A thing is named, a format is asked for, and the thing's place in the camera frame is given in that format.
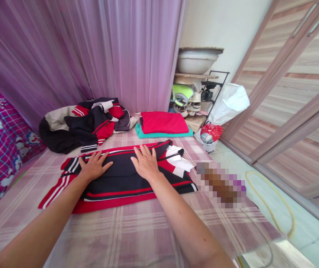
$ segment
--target wardrobe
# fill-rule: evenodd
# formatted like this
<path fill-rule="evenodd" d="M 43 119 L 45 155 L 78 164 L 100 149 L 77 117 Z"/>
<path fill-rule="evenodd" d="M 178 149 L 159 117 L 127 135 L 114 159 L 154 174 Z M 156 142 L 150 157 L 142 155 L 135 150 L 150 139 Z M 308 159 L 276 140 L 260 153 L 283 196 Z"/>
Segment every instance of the wardrobe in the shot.
<path fill-rule="evenodd" d="M 232 83 L 221 141 L 319 218 L 319 0 L 273 0 Z"/>

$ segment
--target hand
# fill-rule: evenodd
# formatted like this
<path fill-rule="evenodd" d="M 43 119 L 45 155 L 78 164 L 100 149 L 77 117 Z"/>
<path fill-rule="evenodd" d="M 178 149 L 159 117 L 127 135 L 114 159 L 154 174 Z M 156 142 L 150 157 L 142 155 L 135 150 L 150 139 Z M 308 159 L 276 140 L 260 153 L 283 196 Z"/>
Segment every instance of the hand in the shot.
<path fill-rule="evenodd" d="M 146 145 L 140 145 L 141 152 L 134 147 L 137 158 L 131 157 L 137 173 L 144 179 L 151 180 L 162 173 L 158 170 L 156 151 L 152 148 L 152 155 Z"/>
<path fill-rule="evenodd" d="M 81 166 L 81 171 L 78 176 L 82 176 L 83 178 L 88 179 L 89 182 L 91 182 L 103 175 L 106 170 L 108 170 L 109 167 L 111 167 L 114 163 L 109 162 L 105 166 L 103 166 L 105 158 L 108 154 L 109 152 L 106 152 L 102 157 L 100 157 L 101 151 L 98 153 L 93 153 L 87 164 L 85 164 L 84 160 L 80 157 L 79 163 Z"/>

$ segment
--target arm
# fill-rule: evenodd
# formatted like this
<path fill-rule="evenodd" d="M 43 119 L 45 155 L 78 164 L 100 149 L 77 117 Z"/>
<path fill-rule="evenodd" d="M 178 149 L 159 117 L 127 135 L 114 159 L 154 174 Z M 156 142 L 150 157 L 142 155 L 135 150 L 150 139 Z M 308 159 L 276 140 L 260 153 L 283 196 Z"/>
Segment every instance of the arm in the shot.
<path fill-rule="evenodd" d="M 131 160 L 136 171 L 155 192 L 181 249 L 191 267 L 235 267 L 229 256 L 192 208 L 158 170 L 156 152 L 146 146 L 135 148 Z"/>
<path fill-rule="evenodd" d="M 79 158 L 80 174 L 0 252 L 0 267 L 43 267 L 85 188 L 113 164 L 102 167 L 108 153 L 100 155 Z"/>

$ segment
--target wooden-pattern door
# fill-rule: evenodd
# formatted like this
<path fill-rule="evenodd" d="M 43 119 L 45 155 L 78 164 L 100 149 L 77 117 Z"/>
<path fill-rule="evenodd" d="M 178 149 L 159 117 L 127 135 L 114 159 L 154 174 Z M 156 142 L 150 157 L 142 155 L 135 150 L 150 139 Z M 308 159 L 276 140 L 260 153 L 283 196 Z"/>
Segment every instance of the wooden-pattern door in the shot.
<path fill-rule="evenodd" d="M 268 10 L 249 50 L 232 79 L 233 83 L 243 85 L 250 101 L 253 89 L 267 81 L 284 57 L 277 57 L 284 46 L 289 51 L 299 39 L 301 28 L 317 15 L 319 1 L 314 0 L 274 0 Z"/>
<path fill-rule="evenodd" d="M 236 125 L 227 127 L 230 133 L 223 138 L 254 162 L 317 112 L 319 15 Z"/>
<path fill-rule="evenodd" d="M 319 113 L 257 163 L 319 206 Z"/>

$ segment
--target red plastic bag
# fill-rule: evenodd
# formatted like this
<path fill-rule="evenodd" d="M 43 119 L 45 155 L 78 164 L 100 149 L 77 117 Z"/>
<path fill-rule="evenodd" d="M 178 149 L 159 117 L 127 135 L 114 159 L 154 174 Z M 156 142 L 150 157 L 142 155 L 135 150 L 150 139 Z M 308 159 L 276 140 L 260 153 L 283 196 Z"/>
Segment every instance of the red plastic bag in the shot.
<path fill-rule="evenodd" d="M 200 135 L 204 133 L 208 133 L 209 135 L 211 135 L 213 137 L 213 142 L 215 142 L 223 134 L 223 128 L 219 125 L 213 125 L 209 123 L 202 127 L 202 131 L 200 132 Z"/>

